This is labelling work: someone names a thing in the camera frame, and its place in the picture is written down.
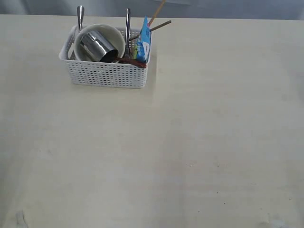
white plastic basket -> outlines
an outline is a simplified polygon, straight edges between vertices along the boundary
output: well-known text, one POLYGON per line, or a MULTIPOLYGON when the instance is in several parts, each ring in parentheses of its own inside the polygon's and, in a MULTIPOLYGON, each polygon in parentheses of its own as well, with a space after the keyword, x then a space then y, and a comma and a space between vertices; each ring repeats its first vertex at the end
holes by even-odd
MULTIPOLYGON (((142 69, 130 64, 77 61, 75 60, 75 55, 69 58, 68 53, 74 43, 75 29, 76 26, 71 29, 68 39, 59 53, 59 58, 67 64, 73 83, 88 86, 122 88, 143 88, 146 85, 148 63, 147 68, 142 69)), ((124 36, 125 29, 117 29, 124 36)), ((131 37, 139 33, 140 30, 132 29, 131 37)), ((134 47, 136 41, 137 40, 130 41, 130 48, 134 47)))

snack packet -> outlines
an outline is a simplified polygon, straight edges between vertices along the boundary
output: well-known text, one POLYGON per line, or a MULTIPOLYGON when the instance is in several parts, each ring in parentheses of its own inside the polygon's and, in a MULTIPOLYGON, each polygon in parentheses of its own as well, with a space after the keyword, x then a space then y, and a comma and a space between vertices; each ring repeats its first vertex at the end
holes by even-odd
POLYGON ((133 49, 133 59, 147 63, 149 61, 151 32, 147 17, 144 18, 142 30, 133 49))

tabletop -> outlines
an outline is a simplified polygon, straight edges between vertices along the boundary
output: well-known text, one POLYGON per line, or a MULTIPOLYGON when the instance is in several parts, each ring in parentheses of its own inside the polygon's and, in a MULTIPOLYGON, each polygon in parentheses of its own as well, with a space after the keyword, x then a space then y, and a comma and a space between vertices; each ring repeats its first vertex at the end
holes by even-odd
POLYGON ((72 84, 75 24, 0 15, 0 226, 304 226, 303 21, 172 19, 143 89, 72 84))

perforated basket wall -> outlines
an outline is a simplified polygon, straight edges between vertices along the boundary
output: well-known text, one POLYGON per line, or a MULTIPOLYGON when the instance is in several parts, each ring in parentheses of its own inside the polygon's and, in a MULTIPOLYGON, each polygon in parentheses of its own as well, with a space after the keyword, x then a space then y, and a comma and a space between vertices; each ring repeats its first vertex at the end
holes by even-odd
MULTIPOLYGON (((75 55, 69 58, 68 53, 74 43, 75 29, 76 26, 71 29, 68 40, 59 54, 59 58, 67 64, 73 83, 123 88, 143 88, 146 85, 149 64, 147 64, 146 69, 142 69, 130 64, 77 61, 75 60, 75 55)), ((117 29, 124 36, 124 28, 117 29)), ((140 30, 132 29, 131 37, 139 33, 140 30)), ((131 41, 130 47, 134 47, 136 41, 131 41)))

stainless steel cup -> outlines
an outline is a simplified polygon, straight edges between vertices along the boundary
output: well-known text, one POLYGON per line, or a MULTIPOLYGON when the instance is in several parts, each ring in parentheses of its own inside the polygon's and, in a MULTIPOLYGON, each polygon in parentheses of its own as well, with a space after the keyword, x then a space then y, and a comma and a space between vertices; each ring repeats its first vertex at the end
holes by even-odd
POLYGON ((99 31, 84 34, 80 45, 94 62, 112 63, 118 56, 118 50, 99 31))

